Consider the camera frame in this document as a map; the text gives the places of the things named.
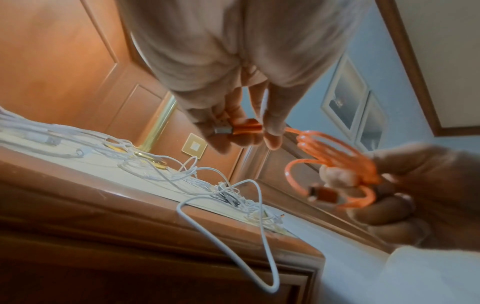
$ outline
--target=framed picture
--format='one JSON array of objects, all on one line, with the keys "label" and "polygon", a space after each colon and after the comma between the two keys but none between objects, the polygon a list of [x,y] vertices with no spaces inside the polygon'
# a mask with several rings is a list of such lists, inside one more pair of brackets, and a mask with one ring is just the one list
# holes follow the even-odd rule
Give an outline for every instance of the framed picture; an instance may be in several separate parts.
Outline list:
[{"label": "framed picture", "polygon": [[373,151],[381,147],[388,120],[373,92],[370,92],[361,118],[355,146],[361,151]]},{"label": "framed picture", "polygon": [[347,55],[343,55],[321,107],[352,141],[360,125],[368,91],[367,83],[353,62]]}]

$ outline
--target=white charging cable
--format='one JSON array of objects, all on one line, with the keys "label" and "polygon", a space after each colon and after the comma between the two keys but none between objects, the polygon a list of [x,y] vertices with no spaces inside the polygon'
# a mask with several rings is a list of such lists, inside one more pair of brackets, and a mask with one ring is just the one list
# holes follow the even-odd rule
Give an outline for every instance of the white charging cable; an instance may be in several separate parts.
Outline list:
[{"label": "white charging cable", "polygon": [[[143,151],[138,150],[130,141],[117,139],[113,136],[95,132],[90,130],[84,130],[80,128],[75,128],[71,126],[65,125],[55,125],[55,124],[46,124],[28,120],[20,115],[12,113],[10,111],[5,110],[3,107],[0,106],[0,131],[2,130],[16,130],[17,132],[26,132],[26,133],[33,133],[33,134],[41,134],[41,135],[48,135],[56,141],[66,140],[71,141],[85,147],[79,148],[76,150],[75,154],[64,154],[64,153],[54,153],[49,152],[41,149],[32,148],[29,146],[21,145],[18,143],[12,143],[6,140],[0,140],[0,144],[11,145],[17,148],[26,149],[28,151],[44,154],[48,156],[54,157],[61,157],[61,158],[82,158],[88,155],[91,152],[100,153],[106,157],[117,159],[121,161],[118,164],[119,168],[135,175],[143,179],[155,180],[159,182],[168,182],[173,187],[185,193],[187,195],[191,195],[193,197],[181,202],[176,207],[177,213],[185,219],[188,223],[190,223],[195,229],[197,229],[200,233],[205,235],[210,241],[212,241],[220,250],[222,250],[227,256],[229,256],[239,267],[242,269],[254,282],[257,284],[261,289],[268,293],[274,293],[278,290],[280,286],[280,276],[277,269],[277,265],[275,264],[274,258],[272,256],[272,252],[269,247],[269,243],[267,241],[267,237],[265,236],[265,229],[264,229],[264,221],[268,222],[268,225],[274,228],[277,224],[281,222],[279,218],[274,215],[269,215],[263,208],[263,199],[262,199],[262,191],[260,190],[259,185],[254,180],[244,180],[238,182],[234,185],[230,185],[228,179],[218,170],[214,168],[198,168],[196,166],[198,159],[196,157],[192,157],[188,159],[185,163],[181,163],[178,160],[169,157],[169,156],[159,156],[150,153],[146,153]],[[108,147],[108,145],[112,147],[116,147],[122,150],[122,152],[115,151]],[[147,155],[154,160],[162,160],[162,159],[170,159],[175,161],[176,163],[180,164],[180,170],[172,175],[172,178],[168,178],[165,174],[162,173],[161,170],[155,167],[155,165],[149,161],[136,157],[136,153],[141,152],[144,155]],[[152,175],[141,175],[136,173],[134,170],[129,169],[131,166],[132,160],[136,160],[139,164],[147,164],[152,168],[157,175],[161,178],[152,176]],[[187,164],[193,160],[192,165],[189,169],[187,169]],[[209,191],[207,189],[210,188],[210,184],[200,180],[194,180],[191,176],[197,176],[197,171],[199,170],[211,170],[218,173],[223,179],[224,183],[226,184],[223,187],[221,184],[216,187],[218,191]],[[192,193],[185,189],[182,189],[175,181],[185,180],[192,185],[195,185],[198,189],[204,190],[204,192],[200,193]],[[245,183],[252,183],[255,185],[257,192],[258,192],[258,203],[255,203],[251,200],[246,200],[245,198],[239,195],[239,190],[235,187],[240,186]],[[229,203],[225,203],[224,200],[219,199],[217,196],[220,194],[228,194],[233,199],[235,199],[238,206],[232,206]],[[260,226],[260,234],[263,246],[265,248],[265,253],[270,264],[271,273],[273,276],[273,284],[268,285],[265,283],[233,250],[231,250],[227,245],[225,245],[222,241],[220,241],[216,236],[210,233],[207,229],[202,227],[198,224],[195,220],[189,217],[182,211],[182,207],[187,205],[189,202],[192,202],[196,199],[212,199],[215,201],[221,201],[228,206],[236,208],[236,210],[240,210],[241,212],[245,213],[247,218],[251,221],[258,222]]]}]

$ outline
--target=tangled white cables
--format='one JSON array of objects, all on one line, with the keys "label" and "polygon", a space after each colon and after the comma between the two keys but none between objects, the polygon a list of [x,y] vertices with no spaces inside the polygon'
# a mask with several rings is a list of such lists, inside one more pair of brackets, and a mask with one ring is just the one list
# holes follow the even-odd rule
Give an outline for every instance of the tangled white cables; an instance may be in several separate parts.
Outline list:
[{"label": "tangled white cables", "polygon": [[[195,227],[200,233],[205,235],[226,255],[228,255],[260,288],[269,293],[274,293],[278,290],[280,285],[280,277],[267,238],[265,236],[264,226],[274,229],[275,227],[278,227],[278,225],[281,224],[282,221],[280,218],[270,214],[270,212],[263,208],[262,192],[259,185],[254,180],[248,179],[231,185],[228,179],[220,171],[208,167],[198,168],[198,159],[196,157],[192,157],[185,163],[181,163],[178,160],[169,156],[159,156],[140,151],[132,144],[132,142],[128,140],[118,139],[101,132],[84,130],[71,126],[46,124],[31,121],[20,115],[7,111],[2,107],[0,107],[0,131],[10,131],[13,133],[21,134],[21,136],[23,136],[24,138],[37,142],[49,143],[51,145],[58,145],[61,143],[61,141],[70,141],[77,143],[80,145],[80,148],[78,148],[75,153],[65,154],[45,151],[42,149],[24,146],[22,144],[0,139],[0,144],[2,145],[15,146],[17,148],[26,149],[34,153],[44,154],[53,157],[83,158],[89,153],[99,153],[108,158],[117,159],[119,161],[118,167],[122,170],[125,170],[143,179],[158,182],[167,182],[182,193],[192,196],[191,198],[178,204],[178,206],[176,207],[177,213],[187,222],[189,222],[193,227]],[[113,150],[109,146],[118,148],[121,150],[121,152]],[[161,161],[162,159],[170,159],[178,163],[180,165],[180,169],[179,171],[170,174],[170,177],[167,177],[167,175],[165,175],[162,170],[159,170],[157,167],[155,167],[155,165],[151,161],[148,161],[145,158],[138,157],[138,153],[146,155],[155,161]],[[139,174],[138,169],[142,169],[144,171],[143,174]],[[145,170],[147,169],[153,174],[145,174]],[[224,179],[224,182],[220,183],[217,186],[214,186],[212,189],[212,185],[210,185],[209,183],[192,177],[196,177],[197,172],[200,170],[214,171]],[[179,180],[185,180],[189,184],[196,186],[199,192],[195,193],[182,189],[175,183]],[[240,195],[238,189],[236,189],[237,186],[245,183],[252,183],[255,185],[258,191],[258,203],[253,202],[252,200],[245,199]],[[249,221],[257,223],[260,226],[261,239],[273,276],[272,285],[266,284],[227,245],[225,245],[216,236],[211,234],[208,230],[203,228],[200,224],[198,224],[196,221],[194,221],[191,217],[189,217],[182,211],[183,206],[199,198],[211,199],[217,202],[225,203],[228,206],[231,206],[232,208],[235,208],[236,210],[244,213],[245,217]]]}]

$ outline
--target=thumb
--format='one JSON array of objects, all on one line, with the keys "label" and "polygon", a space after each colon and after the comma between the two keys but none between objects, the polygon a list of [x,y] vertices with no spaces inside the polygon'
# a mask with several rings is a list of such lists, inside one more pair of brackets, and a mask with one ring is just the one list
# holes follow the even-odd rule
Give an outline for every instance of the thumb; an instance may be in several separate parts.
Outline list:
[{"label": "thumb", "polygon": [[277,149],[282,144],[285,119],[309,87],[310,85],[298,85],[285,88],[269,84],[268,97],[262,101],[260,111],[260,119],[266,132],[265,140],[269,148]]},{"label": "thumb", "polygon": [[398,148],[376,150],[368,154],[378,174],[405,175],[428,162],[445,148],[429,144],[407,144]]}]

